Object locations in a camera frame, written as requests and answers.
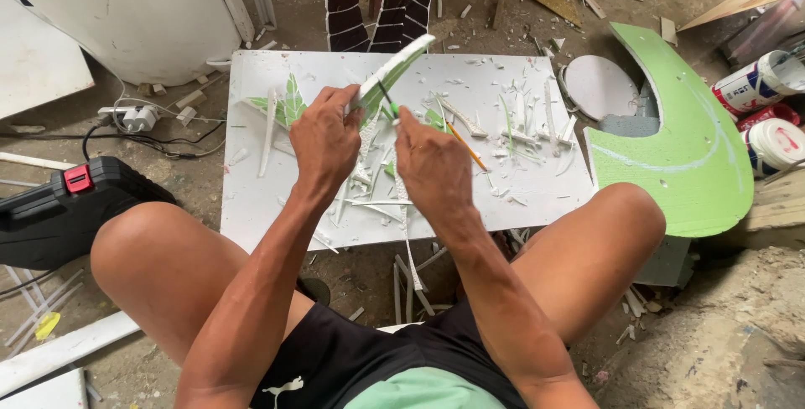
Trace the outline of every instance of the yellow pencil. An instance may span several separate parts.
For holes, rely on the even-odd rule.
[[[461,138],[461,136],[459,136],[459,135],[458,135],[458,132],[456,131],[456,128],[452,127],[452,125],[450,124],[450,122],[448,122],[447,120],[444,120],[444,122],[445,122],[445,123],[447,123],[448,128],[450,128],[450,131],[452,131],[453,135],[454,135],[454,136],[456,136],[456,138],[458,139],[458,141],[459,141],[459,142],[461,142],[461,143],[463,143],[463,144],[464,144],[464,146],[465,146],[465,147],[467,147],[467,150],[469,151],[469,155],[470,155],[470,156],[471,156],[473,159],[475,159],[475,163],[476,163],[476,164],[478,164],[478,165],[480,166],[480,168],[484,169],[484,171],[488,171],[488,170],[486,169],[486,166],[484,165],[484,163],[482,163],[482,162],[480,161],[480,159],[478,159],[478,156],[476,156],[476,155],[475,155],[475,151],[473,151],[473,149],[472,149],[472,148],[470,148],[470,147],[467,145],[467,142],[465,142],[465,141],[464,141],[464,139],[463,139],[463,138]]]

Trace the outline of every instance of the paint bucket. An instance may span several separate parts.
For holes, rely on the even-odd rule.
[[[780,65],[786,53],[771,51],[710,87],[721,105],[735,115],[769,106],[785,96],[805,92],[805,65],[791,57]]]
[[[757,125],[763,120],[768,120],[769,118],[779,118],[780,120],[785,120],[786,122],[790,122],[795,126],[800,124],[800,116],[797,115],[792,108],[782,103],[777,103],[760,109],[758,112],[755,112],[747,118],[739,121],[735,126],[738,127],[739,131],[746,131],[747,129],[751,128],[752,125]]]
[[[740,133],[756,177],[773,175],[805,158],[805,133],[779,118],[764,120]]]

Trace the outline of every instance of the power strip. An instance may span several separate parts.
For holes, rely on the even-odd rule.
[[[159,111],[156,106],[119,106],[98,109],[100,120],[110,118],[114,121],[113,115],[130,133],[150,131],[154,129],[154,125],[159,119]]]

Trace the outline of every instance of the hand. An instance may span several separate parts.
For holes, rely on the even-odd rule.
[[[408,197],[443,240],[445,229],[471,218],[473,163],[455,137],[419,124],[405,106],[399,109],[397,171]]]
[[[291,124],[288,133],[299,166],[295,188],[325,205],[329,205],[355,168],[361,148],[358,125],[363,109],[344,116],[344,106],[360,87],[322,88],[316,100]]]

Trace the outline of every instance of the puma logo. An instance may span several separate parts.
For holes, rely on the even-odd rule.
[[[302,377],[299,376],[298,378],[294,379],[293,381],[286,383],[282,387],[268,387],[267,389],[262,389],[265,392],[271,392],[274,395],[274,409],[277,409],[277,398],[279,397],[280,393],[285,391],[297,391],[304,387],[304,381]]]

